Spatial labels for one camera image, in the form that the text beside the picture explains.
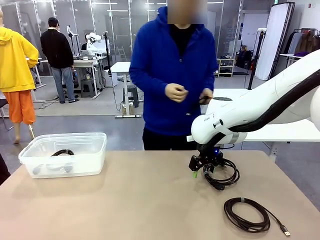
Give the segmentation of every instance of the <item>yellow hoodie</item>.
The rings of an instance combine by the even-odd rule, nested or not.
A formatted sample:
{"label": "yellow hoodie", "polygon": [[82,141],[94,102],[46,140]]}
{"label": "yellow hoodie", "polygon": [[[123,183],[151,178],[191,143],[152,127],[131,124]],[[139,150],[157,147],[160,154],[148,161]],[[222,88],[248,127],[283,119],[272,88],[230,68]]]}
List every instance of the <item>yellow hoodie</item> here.
{"label": "yellow hoodie", "polygon": [[38,63],[38,54],[22,35],[0,27],[0,90],[3,93],[35,88],[30,68]]}

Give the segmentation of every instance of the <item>blue jacket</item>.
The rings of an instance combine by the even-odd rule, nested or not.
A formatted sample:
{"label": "blue jacket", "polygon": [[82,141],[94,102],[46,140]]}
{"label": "blue jacket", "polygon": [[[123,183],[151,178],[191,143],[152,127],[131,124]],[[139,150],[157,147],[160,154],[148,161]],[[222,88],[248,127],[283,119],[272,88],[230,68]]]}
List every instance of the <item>blue jacket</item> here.
{"label": "blue jacket", "polygon": [[[147,129],[168,136],[188,135],[193,120],[201,114],[200,94],[205,88],[214,89],[214,72],[218,69],[215,39],[203,24],[197,24],[180,58],[170,35],[168,9],[164,6],[158,12],[156,20],[142,26],[136,36],[130,78],[144,91]],[[165,88],[170,83],[189,91],[182,103],[166,96]]]}

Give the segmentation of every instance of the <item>orange pants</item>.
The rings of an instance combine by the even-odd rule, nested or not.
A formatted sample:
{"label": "orange pants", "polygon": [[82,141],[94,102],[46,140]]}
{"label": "orange pants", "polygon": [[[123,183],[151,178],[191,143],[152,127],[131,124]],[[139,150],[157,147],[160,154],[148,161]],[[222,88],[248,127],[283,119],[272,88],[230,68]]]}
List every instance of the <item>orange pants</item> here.
{"label": "orange pants", "polygon": [[36,121],[30,90],[4,92],[3,94],[9,103],[9,117],[13,123],[33,124]]}

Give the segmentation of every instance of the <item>clear plastic bin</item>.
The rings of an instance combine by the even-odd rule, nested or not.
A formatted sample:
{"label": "clear plastic bin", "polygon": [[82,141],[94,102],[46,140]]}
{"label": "clear plastic bin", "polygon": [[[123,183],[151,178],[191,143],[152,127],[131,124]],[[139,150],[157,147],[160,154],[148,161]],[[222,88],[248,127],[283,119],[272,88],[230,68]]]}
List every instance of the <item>clear plastic bin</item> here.
{"label": "clear plastic bin", "polygon": [[[104,166],[106,145],[107,135],[102,132],[42,135],[18,157],[34,179],[96,175]],[[51,156],[64,149],[74,155]]]}

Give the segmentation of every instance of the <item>brown tabletop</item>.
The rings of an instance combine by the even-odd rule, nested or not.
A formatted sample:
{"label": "brown tabletop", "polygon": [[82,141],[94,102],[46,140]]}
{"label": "brown tabletop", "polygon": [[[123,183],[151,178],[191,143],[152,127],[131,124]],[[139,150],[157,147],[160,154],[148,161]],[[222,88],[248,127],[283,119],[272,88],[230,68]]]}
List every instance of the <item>brown tabletop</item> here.
{"label": "brown tabletop", "polygon": [[[101,174],[32,179],[20,167],[0,187],[1,240],[318,240],[320,212],[262,151],[228,151],[237,184],[212,188],[188,165],[190,151],[109,151]],[[215,170],[215,176],[223,170]],[[226,200],[257,201],[270,216],[265,233],[247,233],[226,218]],[[261,216],[244,203],[234,211]]]}

